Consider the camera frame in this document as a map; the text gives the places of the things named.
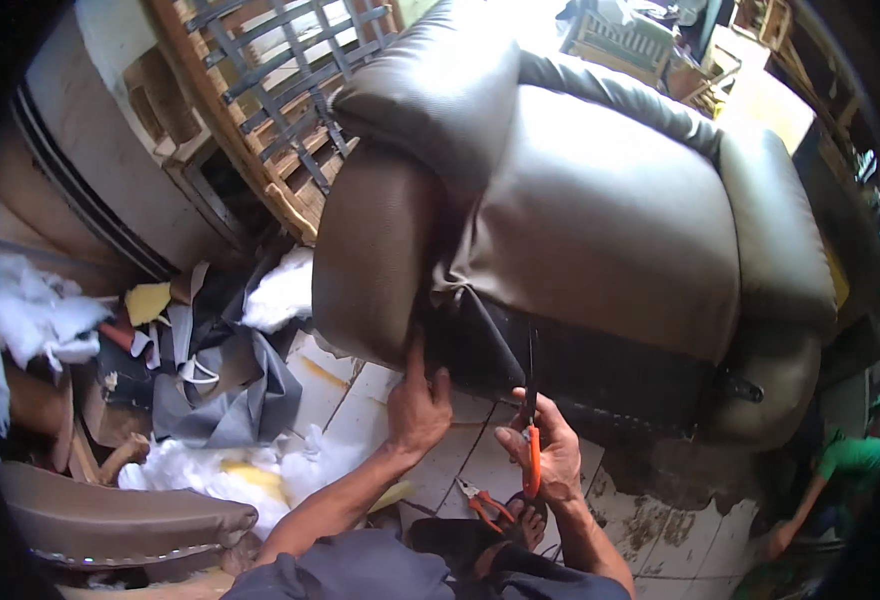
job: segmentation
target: scissors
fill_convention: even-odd
[[[530,342],[530,364],[526,373],[526,397],[523,402],[521,417],[526,419],[527,426],[523,437],[530,443],[530,467],[523,470],[523,492],[533,499],[540,491],[540,429],[533,424],[537,414],[537,380],[534,377],[534,354],[538,342],[537,328],[531,322],[528,332]]]
[[[499,525],[490,520],[490,516],[487,514],[486,509],[483,508],[484,502],[492,506],[494,509],[500,511],[500,513],[504,517],[506,517],[507,522],[516,522],[516,520],[513,518],[513,515],[510,514],[510,511],[506,510],[505,506],[503,506],[493,498],[490,498],[490,493],[485,489],[479,490],[476,488],[476,486],[473,486],[469,482],[466,482],[459,477],[456,478],[456,483],[460,486],[460,490],[463,491],[464,496],[466,496],[467,499],[470,500],[467,503],[467,506],[475,510],[480,515],[480,518],[483,520],[483,522],[493,527],[496,533],[501,534],[503,533],[503,530],[500,529]]]

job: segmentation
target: sofa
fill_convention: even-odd
[[[539,390],[599,443],[613,425],[784,444],[836,300],[782,141],[499,21],[442,0],[331,99],[361,141],[319,228],[317,329],[396,367],[422,327],[427,358],[495,400],[533,353]]]

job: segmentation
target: foot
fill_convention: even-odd
[[[537,514],[536,508],[533,506],[526,506],[526,502],[524,502],[522,498],[514,498],[506,505],[506,510],[513,516],[514,520],[516,520],[515,526],[519,527],[520,531],[523,533],[522,541],[519,541],[518,543],[532,552],[540,545],[540,542],[543,541],[543,533],[546,531],[546,521]],[[503,515],[496,520],[496,524],[503,531],[506,531],[511,526]]]

